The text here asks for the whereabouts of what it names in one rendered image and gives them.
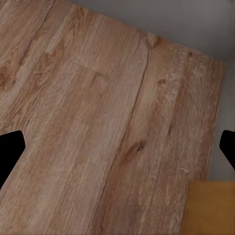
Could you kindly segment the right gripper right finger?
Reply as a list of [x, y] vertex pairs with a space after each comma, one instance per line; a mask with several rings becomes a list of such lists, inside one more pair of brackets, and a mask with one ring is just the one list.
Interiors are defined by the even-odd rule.
[[219, 147], [235, 170], [235, 132], [224, 130]]

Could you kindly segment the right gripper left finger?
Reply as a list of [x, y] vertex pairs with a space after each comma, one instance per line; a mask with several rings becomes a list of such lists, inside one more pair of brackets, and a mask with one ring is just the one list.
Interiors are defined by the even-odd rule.
[[13, 170], [25, 149], [21, 130], [0, 136], [0, 188]]

